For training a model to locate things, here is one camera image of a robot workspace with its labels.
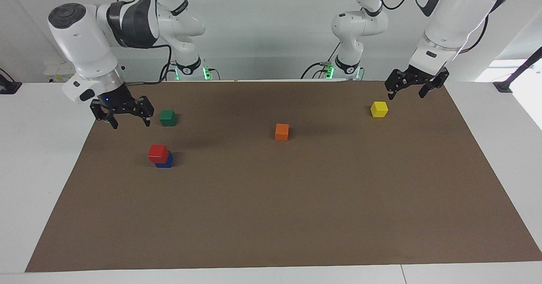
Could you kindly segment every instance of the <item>brown mat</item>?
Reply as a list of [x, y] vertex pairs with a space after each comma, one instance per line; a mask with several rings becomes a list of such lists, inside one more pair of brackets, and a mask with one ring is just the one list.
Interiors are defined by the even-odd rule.
[[[402, 91], [384, 119], [381, 82], [132, 93], [153, 125], [94, 125], [27, 272], [542, 260], [445, 89]], [[154, 143], [173, 169], [147, 160]]]

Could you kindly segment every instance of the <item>table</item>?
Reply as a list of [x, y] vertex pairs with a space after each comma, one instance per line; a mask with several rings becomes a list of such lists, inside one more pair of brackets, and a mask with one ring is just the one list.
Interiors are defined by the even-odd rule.
[[[25, 84], [0, 97], [0, 283], [542, 282], [542, 262], [22, 274], [93, 124], [88, 106], [73, 104], [60, 86]], [[542, 248], [542, 130], [489, 83], [451, 82], [447, 89]]]

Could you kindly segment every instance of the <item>orange cube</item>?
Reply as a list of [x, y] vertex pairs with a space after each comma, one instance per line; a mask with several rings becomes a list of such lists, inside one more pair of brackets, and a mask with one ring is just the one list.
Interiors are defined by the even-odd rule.
[[277, 124], [277, 129], [275, 130], [275, 140], [276, 141], [288, 141], [288, 133], [290, 132], [290, 125], [288, 124]]

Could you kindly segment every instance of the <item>blue cube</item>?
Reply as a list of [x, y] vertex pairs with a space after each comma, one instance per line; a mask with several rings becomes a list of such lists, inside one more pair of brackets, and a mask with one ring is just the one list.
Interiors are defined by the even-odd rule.
[[168, 161], [165, 164], [156, 164], [157, 168], [172, 168], [173, 167], [173, 154], [169, 152]]

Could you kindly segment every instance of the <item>cube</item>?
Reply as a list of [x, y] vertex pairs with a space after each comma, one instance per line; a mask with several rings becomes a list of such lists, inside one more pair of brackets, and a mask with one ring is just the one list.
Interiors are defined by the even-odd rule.
[[169, 153], [170, 152], [165, 145], [155, 144], [149, 149], [147, 157], [149, 157], [149, 160], [151, 160], [153, 164], [165, 164], [168, 161]]
[[371, 106], [371, 114], [374, 118], [384, 118], [387, 112], [388, 108], [385, 102], [375, 102]]
[[172, 168], [173, 167], [173, 154], [168, 152], [168, 160], [163, 164], [155, 164], [157, 168]]
[[275, 129], [275, 140], [276, 141], [288, 141], [288, 134], [290, 133], [290, 125], [288, 124], [277, 124]]
[[175, 126], [177, 124], [177, 115], [171, 109], [163, 110], [160, 114], [160, 123], [162, 123], [162, 126]]

